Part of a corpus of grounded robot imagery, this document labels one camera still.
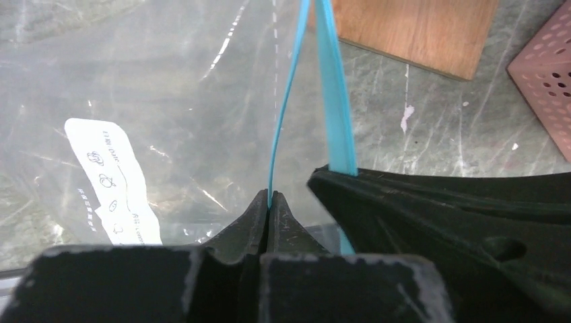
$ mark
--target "blue strap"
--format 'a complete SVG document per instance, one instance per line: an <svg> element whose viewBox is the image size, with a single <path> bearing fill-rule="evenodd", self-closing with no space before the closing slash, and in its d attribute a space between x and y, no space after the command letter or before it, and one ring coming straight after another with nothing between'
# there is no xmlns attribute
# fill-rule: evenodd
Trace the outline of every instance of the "blue strap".
<svg viewBox="0 0 571 323"><path fill-rule="evenodd" d="M275 167L275 153L277 152L277 142L279 141L279 132L281 130L281 124L283 123L283 115L286 113L286 106L288 105L290 90L292 89L294 75L296 74L296 67L298 66L298 59L300 57L300 50L302 48L302 43L303 43L303 36L305 34L305 27L307 26L307 17L309 15L309 5L310 5L310 0L300 1L300 17L298 20L298 30L296 32L294 49L292 51L292 65L290 66L288 83L286 84L285 92L283 93L283 100L281 101L281 108L279 109L279 117L277 119L277 124L275 125L275 133L273 136L273 143L271 146L271 157L269 161L269 179L268 179L268 209L271 208L271 196L273 194L273 188L272 188L273 169Z"/></svg>
<svg viewBox="0 0 571 323"><path fill-rule="evenodd" d="M292 66L290 74L288 75L288 84L285 88L272 145L268 184L269 208L271 208L271 195L273 193L272 181L277 142L279 141L283 115L286 111L288 96L292 87L303 35L307 25L309 5L309 0L301 0L300 2L300 17L298 20L294 50L292 52ZM349 103L349 96L345 85L343 61L341 60L341 52L339 51L333 8L330 0L315 0L315 15L319 69L321 70L321 87L325 103L325 128L329 151L329 170L357 176L355 143L353 129L351 127L351 104ZM339 230L339 237L341 239L341 253L354 254L355 252L351 244L341 230Z"/></svg>

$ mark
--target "plastic bag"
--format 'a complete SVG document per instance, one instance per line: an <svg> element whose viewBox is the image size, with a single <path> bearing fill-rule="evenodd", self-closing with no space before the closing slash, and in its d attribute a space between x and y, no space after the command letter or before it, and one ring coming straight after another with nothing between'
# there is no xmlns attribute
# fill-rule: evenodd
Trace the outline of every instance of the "plastic bag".
<svg viewBox="0 0 571 323"><path fill-rule="evenodd" d="M298 6L146 1L16 42L3 171L84 243L204 242L267 185Z"/></svg>

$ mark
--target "perforated basket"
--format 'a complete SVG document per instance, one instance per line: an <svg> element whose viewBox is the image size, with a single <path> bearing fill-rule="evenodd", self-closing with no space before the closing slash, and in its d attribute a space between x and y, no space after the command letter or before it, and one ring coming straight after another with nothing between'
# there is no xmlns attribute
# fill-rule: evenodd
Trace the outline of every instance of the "perforated basket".
<svg viewBox="0 0 571 323"><path fill-rule="evenodd" d="M523 48L508 72L571 162L571 0Z"/></svg>

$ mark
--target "white paper label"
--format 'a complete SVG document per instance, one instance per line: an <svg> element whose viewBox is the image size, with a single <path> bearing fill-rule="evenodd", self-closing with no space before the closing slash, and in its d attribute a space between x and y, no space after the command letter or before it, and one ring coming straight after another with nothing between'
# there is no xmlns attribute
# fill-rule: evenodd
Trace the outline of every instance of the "white paper label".
<svg viewBox="0 0 571 323"><path fill-rule="evenodd" d="M113 122L71 118L65 133L101 206L95 213L115 245L160 245L158 218L127 134Z"/></svg>

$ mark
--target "stone floor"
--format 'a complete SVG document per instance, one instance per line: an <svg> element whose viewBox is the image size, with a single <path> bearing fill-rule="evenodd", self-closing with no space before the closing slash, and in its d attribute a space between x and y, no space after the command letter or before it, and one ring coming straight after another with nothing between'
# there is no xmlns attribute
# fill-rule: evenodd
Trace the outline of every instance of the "stone floor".
<svg viewBox="0 0 571 323"><path fill-rule="evenodd" d="M562 3L500 0L470 82L342 44L359 166L470 177L569 172L571 165L506 72L509 62ZM321 104L314 84L315 53L315 37L307 34L283 125L275 185L295 201L292 210L304 225L331 221L302 187L302 179L327 162L323 140L309 142L296 135L301 124L314 124L315 136L324 131L323 113L310 109ZM282 148L286 146L297 150ZM295 166L280 168L280 160L292 158ZM301 175L291 176L300 170ZM81 241L53 221L48 211L0 178L0 270L25 266L53 244L77 242Z"/></svg>

